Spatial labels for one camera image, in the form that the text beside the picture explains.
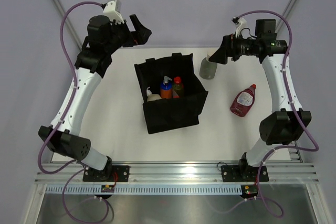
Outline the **grey-green pump bottle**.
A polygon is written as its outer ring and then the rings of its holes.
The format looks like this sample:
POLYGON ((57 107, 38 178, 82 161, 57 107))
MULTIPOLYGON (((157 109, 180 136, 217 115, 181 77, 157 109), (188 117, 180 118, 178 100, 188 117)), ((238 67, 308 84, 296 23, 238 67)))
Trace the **grey-green pump bottle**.
POLYGON ((201 78, 205 80, 212 80, 215 77, 217 70, 217 63, 210 62, 210 57, 214 54, 215 49, 210 49, 207 51, 207 55, 201 61, 201 65, 199 68, 199 75, 201 78))

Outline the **dark red Fairy bottle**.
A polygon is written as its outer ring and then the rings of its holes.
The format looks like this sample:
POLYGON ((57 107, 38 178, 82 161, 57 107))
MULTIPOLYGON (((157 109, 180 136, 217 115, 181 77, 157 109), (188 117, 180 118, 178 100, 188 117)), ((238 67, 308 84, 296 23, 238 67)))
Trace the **dark red Fairy bottle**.
POLYGON ((229 108, 233 114, 241 118, 247 115, 255 102, 256 87, 255 84, 252 84, 236 96, 229 108))

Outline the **orange blue-pump bottle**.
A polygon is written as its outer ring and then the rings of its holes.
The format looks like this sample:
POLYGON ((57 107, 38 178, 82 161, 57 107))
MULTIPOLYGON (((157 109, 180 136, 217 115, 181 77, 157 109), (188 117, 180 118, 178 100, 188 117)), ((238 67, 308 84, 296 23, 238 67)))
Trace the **orange blue-pump bottle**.
POLYGON ((164 76, 160 84, 160 96, 162 99, 172 98, 172 79, 168 76, 164 76))

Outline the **yellow red-cap detergent bottle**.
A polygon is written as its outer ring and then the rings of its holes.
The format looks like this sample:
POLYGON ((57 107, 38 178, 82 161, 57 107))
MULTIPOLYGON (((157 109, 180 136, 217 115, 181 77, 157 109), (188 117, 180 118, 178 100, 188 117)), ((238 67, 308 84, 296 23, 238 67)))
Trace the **yellow red-cap detergent bottle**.
POLYGON ((182 98, 184 97, 184 86, 181 77, 175 77, 172 86, 172 97, 182 98))

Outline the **beige pump bottle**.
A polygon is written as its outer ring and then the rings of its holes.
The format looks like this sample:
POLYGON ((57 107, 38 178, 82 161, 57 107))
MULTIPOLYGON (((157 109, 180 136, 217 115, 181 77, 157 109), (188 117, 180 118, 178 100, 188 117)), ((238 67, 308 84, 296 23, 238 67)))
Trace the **beige pump bottle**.
POLYGON ((156 101, 156 100, 161 99, 161 96, 159 94, 152 93, 150 87, 147 87, 146 89, 146 96, 147 96, 147 100, 146 100, 147 102, 156 101))

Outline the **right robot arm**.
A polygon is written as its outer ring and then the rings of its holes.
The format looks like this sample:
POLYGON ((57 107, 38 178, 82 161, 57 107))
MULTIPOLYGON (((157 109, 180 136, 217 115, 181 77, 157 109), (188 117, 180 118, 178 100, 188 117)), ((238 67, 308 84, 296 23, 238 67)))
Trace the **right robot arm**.
POLYGON ((208 57, 213 63, 227 64, 228 58, 237 61, 241 56, 255 56, 266 75, 271 93, 271 115, 259 125, 260 138, 245 152, 237 165, 221 166, 224 182, 267 182, 266 161, 277 151, 290 147, 299 139, 303 128, 311 121, 293 87, 286 41, 277 39, 275 19, 256 20, 255 35, 244 38, 246 21, 233 18, 236 31, 223 37, 220 47, 208 57))

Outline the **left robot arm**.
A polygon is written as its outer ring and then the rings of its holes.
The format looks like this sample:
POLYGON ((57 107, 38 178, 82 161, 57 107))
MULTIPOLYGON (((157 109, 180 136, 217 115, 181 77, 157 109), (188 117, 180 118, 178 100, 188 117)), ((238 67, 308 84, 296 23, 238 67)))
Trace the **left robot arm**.
POLYGON ((91 97, 112 63, 112 54, 121 47, 144 45, 152 34, 135 14, 130 15, 130 20, 133 31, 125 20, 118 22, 104 15, 89 20, 82 50, 71 65, 74 76, 62 106, 50 125, 38 131, 43 140, 41 154, 48 148, 78 161, 87 166, 88 174, 103 182, 113 176, 112 160, 79 134, 91 97))

